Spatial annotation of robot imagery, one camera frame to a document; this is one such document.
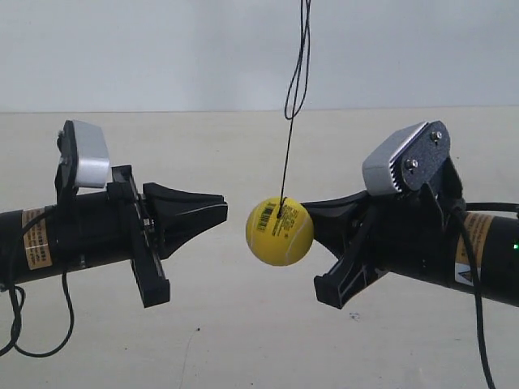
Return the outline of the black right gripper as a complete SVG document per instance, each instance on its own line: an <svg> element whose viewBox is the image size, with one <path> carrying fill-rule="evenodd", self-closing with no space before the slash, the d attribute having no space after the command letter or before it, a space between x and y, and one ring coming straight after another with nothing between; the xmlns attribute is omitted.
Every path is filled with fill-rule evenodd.
<svg viewBox="0 0 519 389"><path fill-rule="evenodd" d="M465 207L459 180L408 194L373 197L362 190L302 205L314 239L337 259L314 279L318 302L341 309L388 273L453 287L458 233L449 213Z"/></svg>

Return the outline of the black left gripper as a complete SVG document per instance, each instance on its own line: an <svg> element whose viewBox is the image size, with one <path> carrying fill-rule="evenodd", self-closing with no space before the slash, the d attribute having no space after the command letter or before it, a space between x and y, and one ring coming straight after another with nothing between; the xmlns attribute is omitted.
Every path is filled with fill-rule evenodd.
<svg viewBox="0 0 519 389"><path fill-rule="evenodd" d="M111 169L105 190L81 194L58 207L55 258L69 271L129 260L143 306L170 300L170 282L161 265L182 245L227 220L221 194L174 190L155 182L138 192L130 165Z"/></svg>

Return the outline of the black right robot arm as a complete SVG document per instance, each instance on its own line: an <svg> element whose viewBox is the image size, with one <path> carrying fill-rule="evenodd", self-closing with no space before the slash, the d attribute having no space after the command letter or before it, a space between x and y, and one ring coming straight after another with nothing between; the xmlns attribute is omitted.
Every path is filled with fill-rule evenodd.
<svg viewBox="0 0 519 389"><path fill-rule="evenodd" d="M518 219L493 216L481 203L416 192L371 196L366 191L303 205L314 239L337 259L314 279L319 302L341 309L388 273L470 293L470 263L461 232L474 250L481 293L518 304Z"/></svg>

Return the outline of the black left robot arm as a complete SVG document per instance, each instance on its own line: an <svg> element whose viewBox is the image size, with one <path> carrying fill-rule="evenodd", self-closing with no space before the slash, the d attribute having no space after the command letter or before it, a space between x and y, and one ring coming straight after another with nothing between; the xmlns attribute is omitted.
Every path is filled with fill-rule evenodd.
<svg viewBox="0 0 519 389"><path fill-rule="evenodd" d="M224 223L227 214L221 194L155 182L139 190L131 166L116 166L102 191L66 188L55 205L1 214L1 284L128 260L144 307L158 306L170 300L162 260Z"/></svg>

